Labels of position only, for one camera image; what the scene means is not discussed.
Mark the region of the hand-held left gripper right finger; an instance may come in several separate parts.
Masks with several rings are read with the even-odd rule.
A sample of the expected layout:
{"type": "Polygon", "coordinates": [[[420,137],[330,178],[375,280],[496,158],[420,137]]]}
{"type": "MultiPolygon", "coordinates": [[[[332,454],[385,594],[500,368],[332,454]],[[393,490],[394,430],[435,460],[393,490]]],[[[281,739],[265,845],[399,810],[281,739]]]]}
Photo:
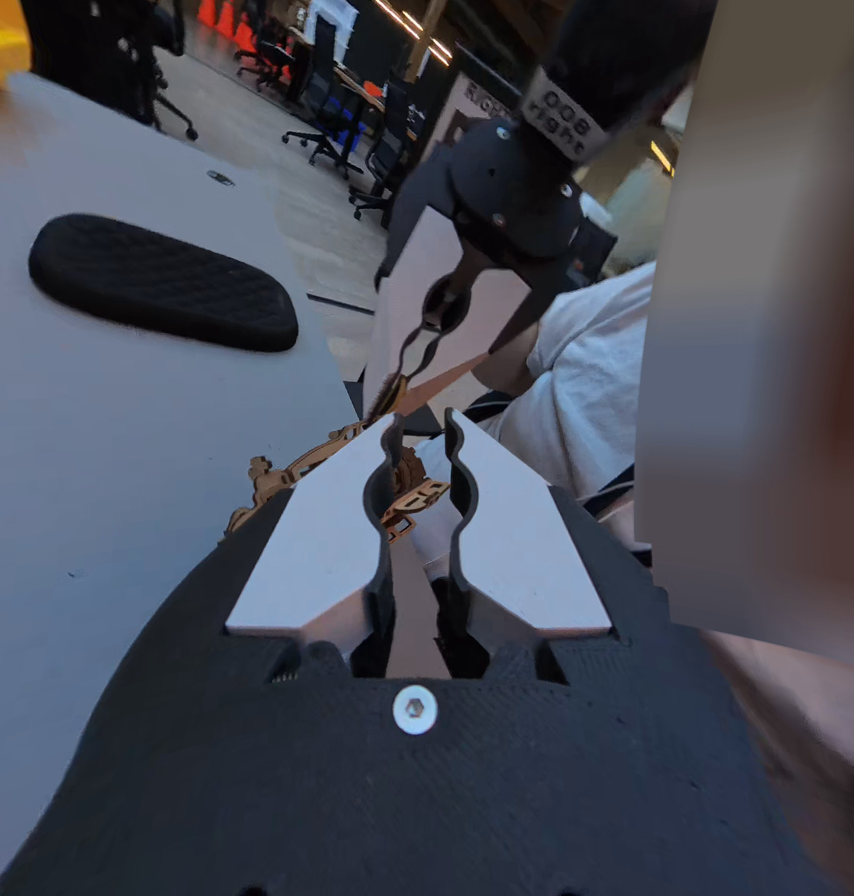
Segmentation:
{"type": "Polygon", "coordinates": [[[504,651],[561,678],[551,644],[613,623],[551,485],[457,410],[445,413],[450,497],[460,516],[437,588],[437,644],[453,678],[482,678],[504,651]]]}

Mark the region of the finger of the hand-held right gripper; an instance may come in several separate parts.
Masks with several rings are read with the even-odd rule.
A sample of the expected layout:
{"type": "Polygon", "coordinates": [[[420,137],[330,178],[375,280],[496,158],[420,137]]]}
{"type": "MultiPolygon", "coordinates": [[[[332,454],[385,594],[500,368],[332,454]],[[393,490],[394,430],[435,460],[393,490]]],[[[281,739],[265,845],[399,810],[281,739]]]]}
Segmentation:
{"type": "Polygon", "coordinates": [[[431,207],[421,213],[392,272],[378,289],[363,387],[366,420],[388,412],[398,378],[421,365],[431,335],[424,328],[424,304],[433,287],[461,262],[455,225],[431,207]]]}
{"type": "Polygon", "coordinates": [[[530,290],[511,271],[480,273],[467,308],[459,300],[451,327],[417,338],[413,359],[402,364],[404,388],[391,411],[409,415],[484,361],[530,290]]]}

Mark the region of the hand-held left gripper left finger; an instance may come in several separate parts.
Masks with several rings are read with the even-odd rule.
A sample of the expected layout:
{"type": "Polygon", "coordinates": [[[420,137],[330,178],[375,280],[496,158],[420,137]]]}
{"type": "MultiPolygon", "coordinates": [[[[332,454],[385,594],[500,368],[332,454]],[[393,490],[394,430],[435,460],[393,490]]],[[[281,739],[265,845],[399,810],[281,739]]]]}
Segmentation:
{"type": "Polygon", "coordinates": [[[293,489],[227,632],[325,642],[354,676],[383,678],[396,610],[388,532],[402,419],[377,420],[293,489]]]}

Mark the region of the wooden mechanical model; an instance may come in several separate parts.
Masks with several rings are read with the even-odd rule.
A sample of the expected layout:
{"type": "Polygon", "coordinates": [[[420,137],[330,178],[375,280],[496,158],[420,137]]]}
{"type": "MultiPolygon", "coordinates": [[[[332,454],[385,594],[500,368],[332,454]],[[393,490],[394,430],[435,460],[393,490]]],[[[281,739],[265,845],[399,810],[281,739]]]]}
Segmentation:
{"type": "MultiPolygon", "coordinates": [[[[253,486],[253,504],[232,512],[218,542],[223,543],[272,498],[293,490],[305,476],[327,462],[346,444],[360,437],[378,420],[378,411],[385,414],[396,412],[407,391],[408,377],[402,374],[390,375],[365,420],[332,431],[325,442],[310,449],[286,468],[275,469],[264,456],[251,459],[248,477],[253,486]]],[[[366,510],[379,512],[380,526],[388,533],[388,543],[392,545],[416,527],[417,524],[412,520],[414,514],[435,506],[450,489],[449,482],[428,476],[414,450],[403,446],[397,454],[391,456],[389,471],[377,472],[375,484],[365,479],[364,506],[366,510]]]]}

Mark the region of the person's left forearm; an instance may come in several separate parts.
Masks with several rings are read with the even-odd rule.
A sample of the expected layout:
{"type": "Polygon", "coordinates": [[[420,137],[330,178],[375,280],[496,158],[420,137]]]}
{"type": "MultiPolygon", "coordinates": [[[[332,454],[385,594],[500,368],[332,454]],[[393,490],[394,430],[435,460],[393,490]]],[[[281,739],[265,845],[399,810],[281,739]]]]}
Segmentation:
{"type": "Polygon", "coordinates": [[[854,665],[700,630],[752,726],[784,812],[854,894],[854,665]]]}

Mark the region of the grey desk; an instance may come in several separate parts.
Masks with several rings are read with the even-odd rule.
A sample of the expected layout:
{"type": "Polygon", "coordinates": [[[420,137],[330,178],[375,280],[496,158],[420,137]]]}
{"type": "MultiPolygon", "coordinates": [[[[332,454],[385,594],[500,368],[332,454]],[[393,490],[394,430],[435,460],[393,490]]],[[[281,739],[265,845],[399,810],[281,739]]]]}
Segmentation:
{"type": "Polygon", "coordinates": [[[31,73],[0,92],[0,874],[38,823],[99,696],[174,587],[284,465],[353,417],[258,173],[31,73]],[[207,171],[235,181],[215,183],[207,171]],[[118,218],[271,274],[285,353],[105,322],[36,288],[49,220],[118,218]]]}

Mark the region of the person in white shirt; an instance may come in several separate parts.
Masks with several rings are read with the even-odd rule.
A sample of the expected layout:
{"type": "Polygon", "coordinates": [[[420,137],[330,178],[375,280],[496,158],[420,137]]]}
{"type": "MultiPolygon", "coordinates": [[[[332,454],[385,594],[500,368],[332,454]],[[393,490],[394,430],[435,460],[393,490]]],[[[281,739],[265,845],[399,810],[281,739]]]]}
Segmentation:
{"type": "Polygon", "coordinates": [[[638,393],[656,262],[558,295],[474,369],[488,391],[466,417],[563,489],[646,568],[634,535],[638,393]]]}

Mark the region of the black office chair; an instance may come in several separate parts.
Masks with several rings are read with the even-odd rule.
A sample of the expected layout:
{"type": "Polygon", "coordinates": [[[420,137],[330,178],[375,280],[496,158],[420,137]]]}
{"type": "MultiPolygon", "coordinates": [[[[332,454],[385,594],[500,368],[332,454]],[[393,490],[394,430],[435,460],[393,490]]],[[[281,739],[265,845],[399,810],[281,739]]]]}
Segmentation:
{"type": "Polygon", "coordinates": [[[360,137],[360,117],[363,100],[355,103],[354,110],[347,107],[353,94],[336,74],[334,63],[335,26],[320,14],[316,17],[314,47],[310,59],[308,79],[301,94],[301,105],[313,132],[289,131],[281,142],[288,144],[297,139],[306,147],[311,141],[314,149],[309,155],[309,165],[314,166],[320,155],[329,158],[345,181],[352,172],[362,174],[363,169],[353,163],[355,140],[360,137]]]}
{"type": "Polygon", "coordinates": [[[155,55],[183,56],[181,1],[21,1],[28,28],[30,72],[98,105],[162,131],[158,106],[193,121],[165,97],[168,82],[155,55]]]}
{"type": "Polygon", "coordinates": [[[263,32],[258,35],[238,29],[234,60],[251,60],[252,64],[242,64],[236,76],[253,76],[254,88],[259,92],[263,87],[276,85],[282,77],[283,69],[293,62],[293,54],[287,49],[289,39],[290,32],[286,28],[279,29],[276,33],[263,32]]]}
{"type": "Polygon", "coordinates": [[[365,157],[365,167],[374,179],[368,193],[357,187],[349,188],[349,202],[353,217],[362,218],[366,210],[379,210],[382,227],[388,226],[395,196],[407,176],[407,165],[415,137],[409,136],[409,87],[403,78],[391,74],[384,97],[382,124],[376,140],[365,157]]]}

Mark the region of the black wrist rest pad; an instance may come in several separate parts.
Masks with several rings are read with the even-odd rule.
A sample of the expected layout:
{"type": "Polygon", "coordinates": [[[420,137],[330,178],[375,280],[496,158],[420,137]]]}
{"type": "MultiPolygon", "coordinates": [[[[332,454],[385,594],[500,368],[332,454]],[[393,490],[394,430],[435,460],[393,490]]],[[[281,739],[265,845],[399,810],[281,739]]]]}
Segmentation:
{"type": "Polygon", "coordinates": [[[271,274],[123,220],[52,218],[28,271],[50,299],[104,321],[264,354],[298,341],[295,307],[271,274]]]}

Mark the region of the orange plastic object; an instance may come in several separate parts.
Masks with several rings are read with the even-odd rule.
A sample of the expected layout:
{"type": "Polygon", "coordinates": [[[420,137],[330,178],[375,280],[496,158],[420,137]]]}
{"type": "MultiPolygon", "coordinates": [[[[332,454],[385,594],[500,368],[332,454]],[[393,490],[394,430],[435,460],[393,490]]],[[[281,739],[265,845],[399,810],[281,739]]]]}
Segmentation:
{"type": "Polygon", "coordinates": [[[197,22],[231,41],[242,54],[253,54],[254,3],[246,1],[199,1],[197,22]]]}

